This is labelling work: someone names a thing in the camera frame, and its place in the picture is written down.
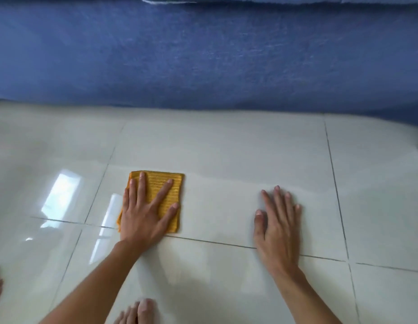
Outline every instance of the yellow cloth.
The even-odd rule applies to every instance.
[[[130,187],[130,179],[134,178],[136,181],[136,190],[139,186],[139,175],[142,171],[132,171],[130,176],[128,177],[128,184],[126,185],[127,188]],[[182,180],[184,178],[184,174],[178,173],[164,173],[162,171],[143,171],[145,172],[146,176],[146,201],[151,202],[161,187],[167,182],[167,180],[173,180],[173,186],[171,187],[169,193],[165,197],[165,199],[161,202],[159,207],[159,216],[160,218],[163,217],[170,206],[175,203],[179,202],[180,198],[180,188],[182,187]],[[167,233],[176,233],[179,229],[179,214],[180,214],[180,206],[178,211],[176,212],[176,216],[171,220],[169,228],[167,229]],[[122,218],[122,211],[120,211],[119,217],[117,218],[117,225],[119,226],[120,232],[120,219]]]

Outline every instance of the glossy tile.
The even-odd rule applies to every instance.
[[[141,110],[121,134],[87,223],[115,226],[135,170],[186,175],[181,237],[252,246],[260,190],[278,184],[305,207],[303,254],[346,259],[320,115]]]
[[[417,324],[418,272],[352,266],[361,324]]]
[[[90,273],[119,240],[113,229],[86,226],[54,304]],[[357,324],[345,262],[304,257],[302,267],[344,324]],[[107,323],[144,297],[158,303],[161,323],[292,323],[287,306],[254,249],[166,237],[137,262]]]
[[[106,167],[96,161],[0,156],[0,214],[84,223]]]
[[[46,315],[80,233],[76,224],[0,218],[0,324],[35,324]]]
[[[125,118],[109,108],[0,102],[0,155],[107,162]]]
[[[418,270],[418,128],[326,116],[350,260]]]

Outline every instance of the floor tile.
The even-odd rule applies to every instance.
[[[346,259],[320,115],[141,110],[135,117],[122,132],[88,223],[101,225],[109,209],[104,224],[114,225],[130,171],[181,172],[180,236],[252,246],[260,190],[278,184],[305,207],[303,254]]]
[[[76,224],[0,218],[0,324],[35,324],[46,315],[80,233]]]
[[[84,223],[107,164],[0,156],[0,213]]]
[[[361,324],[417,324],[418,272],[352,266]]]
[[[326,116],[350,260],[418,270],[418,128]]]
[[[108,162],[125,122],[104,107],[0,102],[0,155]]]
[[[86,226],[54,304],[118,241],[113,229]],[[301,259],[309,280],[344,324],[357,324],[348,265]],[[166,237],[133,267],[107,323],[143,297],[156,299],[161,323],[291,323],[293,318],[254,249]]]

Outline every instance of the human hand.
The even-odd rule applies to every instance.
[[[140,173],[138,185],[136,191],[136,181],[131,179],[130,188],[125,189],[120,225],[120,240],[127,241],[137,257],[162,239],[179,207],[178,203],[174,203],[163,218],[158,217],[158,208],[171,189],[173,180],[163,185],[151,203],[146,202],[144,172]]]
[[[273,278],[293,278],[301,272],[298,267],[302,207],[294,205],[292,195],[276,186],[273,199],[261,192],[266,212],[256,211],[254,244],[260,260]]]

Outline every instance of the blue sofa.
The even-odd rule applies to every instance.
[[[0,99],[418,125],[418,5],[0,0]]]

